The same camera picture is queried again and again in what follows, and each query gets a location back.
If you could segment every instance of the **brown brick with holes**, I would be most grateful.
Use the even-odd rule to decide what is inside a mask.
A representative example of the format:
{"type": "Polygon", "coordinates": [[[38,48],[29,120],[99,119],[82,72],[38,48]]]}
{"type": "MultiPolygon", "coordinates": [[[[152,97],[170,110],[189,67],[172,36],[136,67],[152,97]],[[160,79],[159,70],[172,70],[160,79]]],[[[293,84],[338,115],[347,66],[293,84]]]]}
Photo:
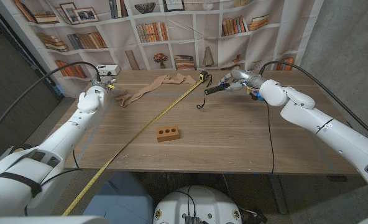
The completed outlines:
{"type": "Polygon", "coordinates": [[[157,140],[158,142],[170,141],[180,139],[178,133],[178,126],[170,126],[157,128],[157,140]]]}

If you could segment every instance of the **yellow measuring tape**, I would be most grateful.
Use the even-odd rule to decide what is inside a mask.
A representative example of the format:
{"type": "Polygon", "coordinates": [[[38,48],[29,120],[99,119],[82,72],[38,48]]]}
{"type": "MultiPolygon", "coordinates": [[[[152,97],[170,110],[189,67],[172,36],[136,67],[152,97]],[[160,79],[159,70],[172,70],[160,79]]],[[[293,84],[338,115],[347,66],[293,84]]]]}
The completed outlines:
{"type": "Polygon", "coordinates": [[[84,189],[74,199],[74,201],[71,203],[71,205],[65,210],[65,212],[62,214],[62,216],[67,216],[72,211],[72,209],[77,205],[77,203],[80,201],[80,199],[82,199],[82,197],[85,195],[85,193],[87,193],[87,191],[90,189],[90,187],[96,182],[98,177],[100,177],[100,175],[104,172],[104,170],[107,168],[107,166],[110,165],[110,163],[117,157],[117,155],[123,149],[125,149],[128,145],[130,145],[130,143],[132,141],[134,141],[141,133],[143,133],[149,126],[151,126],[151,124],[154,124],[155,121],[157,121],[161,116],[163,116],[166,112],[168,112],[170,109],[172,109],[172,107],[174,107],[178,102],[180,102],[180,100],[182,100],[185,96],[187,96],[189,93],[191,93],[192,90],[194,90],[199,84],[201,84],[203,82],[204,82],[204,80],[200,79],[199,82],[197,82],[195,85],[193,85],[188,91],[186,91],[184,94],[182,94],[182,96],[180,96],[176,101],[174,101],[170,106],[168,106],[164,111],[162,111],[158,116],[156,116],[156,118],[154,118],[143,129],[141,129],[141,131],[139,133],[137,133],[136,136],[134,136],[128,143],[126,143],[126,145],[124,145],[122,147],[122,149],[119,150],[115,154],[115,156],[112,156],[112,158],[110,158],[110,160],[108,160],[108,162],[105,163],[105,165],[102,166],[102,168],[96,173],[96,175],[94,175],[94,177],[89,181],[89,183],[86,185],[86,187],[84,187],[84,189]]]}

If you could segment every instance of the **white robotic arm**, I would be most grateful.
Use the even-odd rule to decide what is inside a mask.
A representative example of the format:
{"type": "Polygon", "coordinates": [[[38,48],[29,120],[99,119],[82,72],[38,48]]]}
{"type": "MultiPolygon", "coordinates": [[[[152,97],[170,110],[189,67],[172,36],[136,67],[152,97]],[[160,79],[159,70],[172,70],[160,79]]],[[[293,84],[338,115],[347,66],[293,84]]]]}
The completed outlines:
{"type": "Polygon", "coordinates": [[[22,215],[26,206],[36,207],[58,184],[55,178],[43,185],[63,171],[68,156],[104,110],[107,93],[99,85],[80,95],[72,117],[41,145],[0,161],[0,216],[22,215]]]}
{"type": "Polygon", "coordinates": [[[329,147],[348,160],[368,183],[368,138],[315,108],[315,101],[292,87],[282,87],[253,72],[233,70],[219,83],[234,81],[227,90],[243,86],[259,89],[259,95],[271,106],[282,106],[287,121],[315,133],[329,147]]]}

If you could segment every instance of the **table surface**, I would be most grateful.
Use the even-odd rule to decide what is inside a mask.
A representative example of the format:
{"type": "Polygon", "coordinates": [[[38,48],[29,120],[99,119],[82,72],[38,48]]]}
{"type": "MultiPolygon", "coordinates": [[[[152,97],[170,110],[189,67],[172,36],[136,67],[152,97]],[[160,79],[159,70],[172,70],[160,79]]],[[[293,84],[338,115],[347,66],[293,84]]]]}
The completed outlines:
{"type": "MultiPolygon", "coordinates": [[[[178,71],[121,71],[116,86],[134,94],[155,78],[178,71]]],[[[200,71],[180,71],[198,79],[200,71]]],[[[227,71],[209,71],[212,86],[227,71]]],[[[282,86],[292,86],[316,101],[326,114],[346,122],[324,93],[301,72],[264,72],[282,86]]],[[[75,148],[83,169],[100,169],[149,121],[191,88],[190,84],[162,84],[126,108],[109,95],[102,121],[89,130],[75,148]]],[[[267,105],[253,101],[246,89],[220,91],[206,96],[206,84],[195,88],[158,121],[146,129],[107,169],[159,172],[216,172],[267,174],[272,170],[267,105]],[[156,129],[178,125],[180,139],[157,142],[156,129]]],[[[59,128],[76,110],[75,102],[54,127],[59,128]]],[[[276,174],[357,174],[355,168],[314,134],[289,123],[280,116],[281,107],[270,106],[270,127],[276,174]]],[[[66,168],[74,166],[70,156],[66,168]]]]}

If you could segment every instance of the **printed backdrop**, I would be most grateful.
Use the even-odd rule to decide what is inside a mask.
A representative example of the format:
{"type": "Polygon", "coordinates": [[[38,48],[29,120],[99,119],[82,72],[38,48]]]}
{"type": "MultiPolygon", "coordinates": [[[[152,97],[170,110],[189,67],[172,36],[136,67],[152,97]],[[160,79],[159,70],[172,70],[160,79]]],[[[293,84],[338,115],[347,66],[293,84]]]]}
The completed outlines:
{"type": "MultiPolygon", "coordinates": [[[[2,2],[46,69],[82,60],[164,75],[165,69],[257,70],[271,60],[299,65],[323,0],[2,2]],[[158,53],[167,56],[165,68],[154,61],[158,53]]],[[[82,65],[53,79],[65,96],[78,97],[94,76],[82,65]]]]}

